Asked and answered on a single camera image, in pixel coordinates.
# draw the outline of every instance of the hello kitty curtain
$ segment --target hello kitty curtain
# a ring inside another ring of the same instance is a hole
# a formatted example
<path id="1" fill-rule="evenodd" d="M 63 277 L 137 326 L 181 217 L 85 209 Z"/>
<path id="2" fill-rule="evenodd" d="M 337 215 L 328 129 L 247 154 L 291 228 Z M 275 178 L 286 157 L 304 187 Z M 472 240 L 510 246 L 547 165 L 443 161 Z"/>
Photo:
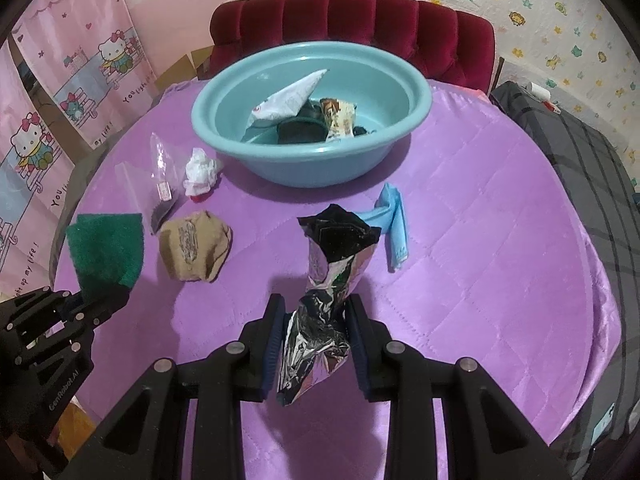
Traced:
<path id="1" fill-rule="evenodd" d="M 33 0 L 12 32 L 33 75 L 91 147 L 149 110 L 155 77 L 124 0 Z"/>
<path id="2" fill-rule="evenodd" d="M 33 107 L 0 48 L 0 291 L 49 283 L 49 253 L 73 165 Z"/>

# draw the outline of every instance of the purple quilted tablecloth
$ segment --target purple quilted tablecloth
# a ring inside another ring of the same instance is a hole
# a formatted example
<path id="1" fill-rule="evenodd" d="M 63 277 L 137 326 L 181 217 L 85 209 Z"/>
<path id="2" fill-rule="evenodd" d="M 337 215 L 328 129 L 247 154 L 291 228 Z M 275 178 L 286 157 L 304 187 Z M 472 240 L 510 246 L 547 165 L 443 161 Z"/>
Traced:
<path id="1" fill-rule="evenodd" d="M 202 204 L 234 231 L 214 283 L 167 276 L 158 241 L 129 304 L 96 333 L 95 370 L 78 393 L 103 417 L 155 360 L 203 358 L 236 339 L 279 292 L 289 310 L 305 288 L 308 243 L 296 221 L 336 202 L 371 208 L 384 182 L 400 189 L 409 259 L 387 269 L 381 246 L 357 288 L 370 315 L 426 357 L 473 356 L 548 442 L 577 413 L 620 339 L 620 320 L 588 236 L 542 152 L 495 107 L 433 82 L 433 108 L 373 171 L 318 190 L 287 189 L 227 161 Z M 116 145 L 92 180 L 79 213 L 133 212 L 114 166 L 148 157 L 148 136 L 202 146 L 191 128 L 201 83 L 166 94 Z M 65 245 L 57 289 L 78 290 Z M 272 394 L 242 406 L 247 478 L 381 479 L 388 406 L 366 403 L 351 365 L 281 408 Z M 443 444 L 442 428 L 438 440 Z M 440 469 L 445 467 L 439 453 Z"/>

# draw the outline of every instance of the red tufted chair back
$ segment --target red tufted chair back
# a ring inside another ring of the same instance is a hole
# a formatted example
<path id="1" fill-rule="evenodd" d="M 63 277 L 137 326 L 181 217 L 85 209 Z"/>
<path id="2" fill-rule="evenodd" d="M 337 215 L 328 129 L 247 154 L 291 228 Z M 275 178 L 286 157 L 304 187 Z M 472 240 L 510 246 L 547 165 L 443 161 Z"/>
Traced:
<path id="1" fill-rule="evenodd" d="M 417 0 L 237 0 L 211 17 L 210 75 L 261 50 L 351 41 L 402 57 L 425 77 L 487 92 L 494 29 L 487 20 Z"/>

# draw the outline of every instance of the black plastic wrapper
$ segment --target black plastic wrapper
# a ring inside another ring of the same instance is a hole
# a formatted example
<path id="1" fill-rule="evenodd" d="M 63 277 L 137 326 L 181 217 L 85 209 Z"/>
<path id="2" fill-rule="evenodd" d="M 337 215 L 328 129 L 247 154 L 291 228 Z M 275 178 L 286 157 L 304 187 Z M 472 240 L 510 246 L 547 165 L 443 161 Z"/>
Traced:
<path id="1" fill-rule="evenodd" d="M 292 403 L 347 359 L 344 300 L 376 249 L 380 228 L 331 204 L 316 216 L 298 218 L 309 239 L 305 295 L 285 327 L 278 400 Z"/>

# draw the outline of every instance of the beige cloth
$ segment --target beige cloth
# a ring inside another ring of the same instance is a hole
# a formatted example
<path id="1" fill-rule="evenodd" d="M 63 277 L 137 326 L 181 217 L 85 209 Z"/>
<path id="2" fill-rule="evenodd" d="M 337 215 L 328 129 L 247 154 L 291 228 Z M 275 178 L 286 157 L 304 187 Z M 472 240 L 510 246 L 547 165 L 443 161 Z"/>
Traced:
<path id="1" fill-rule="evenodd" d="M 212 282 L 231 247 L 231 228 L 207 211 L 169 220 L 158 233 L 169 276 L 182 282 Z"/>

